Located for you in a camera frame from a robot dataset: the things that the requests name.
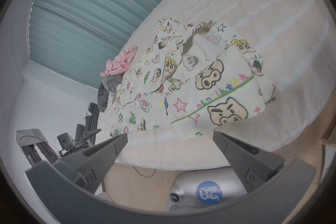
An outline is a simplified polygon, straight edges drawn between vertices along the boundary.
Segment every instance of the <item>tiled wall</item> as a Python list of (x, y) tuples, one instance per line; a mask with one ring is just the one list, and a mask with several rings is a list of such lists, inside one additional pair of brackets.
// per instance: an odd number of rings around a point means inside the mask
[(32, 0), (12, 0), (0, 24), (0, 157), (9, 174), (8, 131), (16, 98), (24, 83), (28, 57), (28, 14)]

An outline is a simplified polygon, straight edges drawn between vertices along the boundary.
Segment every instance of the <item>beige floor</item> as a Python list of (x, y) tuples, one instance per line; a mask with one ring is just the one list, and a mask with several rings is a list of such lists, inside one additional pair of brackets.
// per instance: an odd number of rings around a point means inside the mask
[[(296, 140), (275, 151), (285, 158), (285, 165), (294, 158), (300, 158), (317, 168), (310, 188), (289, 218), (304, 205), (318, 186), (323, 166), (321, 138), (328, 138), (331, 134), (336, 125), (335, 115), (336, 91), (317, 119)], [(126, 207), (164, 212), (170, 187), (182, 171), (155, 171), (140, 167), (136, 169), (141, 175), (152, 177), (140, 176), (134, 167), (115, 163), (104, 180), (107, 194), (117, 204)]]

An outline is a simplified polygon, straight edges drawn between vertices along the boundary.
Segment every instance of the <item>mattress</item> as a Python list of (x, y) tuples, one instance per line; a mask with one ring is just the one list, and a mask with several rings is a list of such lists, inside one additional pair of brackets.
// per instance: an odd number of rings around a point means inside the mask
[[(216, 130), (273, 151), (294, 140), (321, 112), (335, 85), (335, 24), (323, 0), (162, 0), (124, 46), (138, 46), (132, 65), (153, 43), (157, 21), (223, 21), (263, 55), (266, 72), (279, 90), (259, 116)], [(96, 142), (110, 138), (115, 116), (109, 102), (100, 113)], [(128, 134), (119, 163), (161, 170), (196, 170), (229, 163), (212, 133), (183, 140), (173, 128)]]

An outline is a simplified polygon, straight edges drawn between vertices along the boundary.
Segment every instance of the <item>blue circular sticker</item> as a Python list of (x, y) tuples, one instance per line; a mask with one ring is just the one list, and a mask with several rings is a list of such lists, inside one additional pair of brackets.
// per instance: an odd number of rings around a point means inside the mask
[(222, 199), (222, 190), (215, 182), (205, 181), (198, 185), (196, 196), (204, 204), (215, 205)]

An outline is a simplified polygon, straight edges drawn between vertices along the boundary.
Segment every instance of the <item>pink cloth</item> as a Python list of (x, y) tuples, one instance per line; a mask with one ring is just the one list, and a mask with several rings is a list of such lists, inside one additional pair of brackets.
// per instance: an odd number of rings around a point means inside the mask
[(137, 53), (137, 47), (131, 46), (128, 50), (122, 50), (114, 61), (108, 60), (106, 62), (106, 70), (100, 73), (101, 77), (108, 77), (111, 75), (120, 75), (126, 72), (132, 64), (133, 58)]

